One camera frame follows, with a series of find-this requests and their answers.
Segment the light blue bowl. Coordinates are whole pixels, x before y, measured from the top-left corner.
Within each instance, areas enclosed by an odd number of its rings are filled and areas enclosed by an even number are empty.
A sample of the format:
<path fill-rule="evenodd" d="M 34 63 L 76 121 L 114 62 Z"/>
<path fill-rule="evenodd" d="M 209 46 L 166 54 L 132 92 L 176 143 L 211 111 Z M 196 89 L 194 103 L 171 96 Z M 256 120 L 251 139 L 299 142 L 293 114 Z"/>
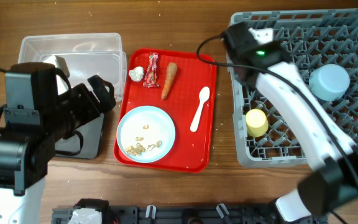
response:
<path fill-rule="evenodd" d="M 328 64 L 311 73 L 309 88 L 319 99 L 334 101 L 343 97 L 350 82 L 349 74 L 343 67 Z"/>

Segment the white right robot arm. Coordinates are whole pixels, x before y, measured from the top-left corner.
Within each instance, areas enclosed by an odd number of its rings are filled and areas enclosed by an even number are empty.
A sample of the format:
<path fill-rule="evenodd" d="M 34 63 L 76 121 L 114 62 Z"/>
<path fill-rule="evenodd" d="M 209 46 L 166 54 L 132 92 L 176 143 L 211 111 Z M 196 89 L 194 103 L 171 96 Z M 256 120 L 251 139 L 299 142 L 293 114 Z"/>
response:
<path fill-rule="evenodd" d="M 240 83 L 258 90 L 280 113 L 297 138 L 312 173 L 276 199 L 281 219 L 291 223 L 321 217 L 358 198 L 358 145 L 326 113 L 301 79 L 290 54 L 272 29 L 247 23 L 229 26 L 219 38 L 241 68 Z"/>

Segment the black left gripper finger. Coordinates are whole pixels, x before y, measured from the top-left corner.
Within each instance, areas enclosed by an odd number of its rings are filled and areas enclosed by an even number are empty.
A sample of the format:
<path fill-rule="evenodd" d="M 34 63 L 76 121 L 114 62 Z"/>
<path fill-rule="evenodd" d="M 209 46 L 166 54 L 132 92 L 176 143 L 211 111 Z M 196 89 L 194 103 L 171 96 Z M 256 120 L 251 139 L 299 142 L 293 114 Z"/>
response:
<path fill-rule="evenodd" d="M 99 100 L 100 112 L 106 113 L 111 111 L 116 106 L 113 85 L 110 82 L 103 80 L 98 75 L 90 77 L 88 83 L 91 85 L 93 93 Z"/>
<path fill-rule="evenodd" d="M 74 152 L 73 152 L 73 151 L 61 151 L 61 150 L 56 150 L 56 151 L 55 151 L 56 154 L 63 155 L 63 156 L 76 156 L 76 155 L 78 155 L 78 154 L 81 152 L 81 150 L 82 150 L 82 148 L 83 148 L 83 143 L 84 143 L 83 135 L 82 135 L 79 131 L 77 131 L 77 130 L 74 130 L 74 131 L 72 132 L 72 134 L 73 134 L 73 136 L 74 136 L 74 135 L 78 136 L 78 139 L 80 140 L 80 148 L 79 148 L 79 150 L 78 150 L 78 151 L 74 151 Z"/>

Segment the yellow plastic cup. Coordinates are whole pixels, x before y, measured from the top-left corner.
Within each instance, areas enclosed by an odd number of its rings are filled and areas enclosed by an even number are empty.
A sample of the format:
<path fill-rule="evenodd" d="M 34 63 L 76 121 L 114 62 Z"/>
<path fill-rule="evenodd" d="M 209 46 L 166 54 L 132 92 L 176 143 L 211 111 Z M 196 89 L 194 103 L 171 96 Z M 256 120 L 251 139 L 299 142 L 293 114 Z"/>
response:
<path fill-rule="evenodd" d="M 246 126 L 248 135 L 254 138 L 263 136 L 269 128 L 267 117 L 260 109 L 252 109 L 246 113 Z"/>

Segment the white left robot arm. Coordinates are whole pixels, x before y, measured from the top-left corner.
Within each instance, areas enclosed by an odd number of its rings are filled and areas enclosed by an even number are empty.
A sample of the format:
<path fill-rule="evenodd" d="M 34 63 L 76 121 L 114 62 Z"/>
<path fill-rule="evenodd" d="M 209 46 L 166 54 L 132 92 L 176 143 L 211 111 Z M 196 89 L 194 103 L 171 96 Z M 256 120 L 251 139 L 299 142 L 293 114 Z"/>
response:
<path fill-rule="evenodd" d="M 0 223 L 37 223 L 48 162 L 61 139 L 80 137 L 79 128 L 111 111 L 111 83 L 93 75 L 59 94 L 64 71 L 27 62 L 5 71 L 7 102 L 0 106 Z"/>

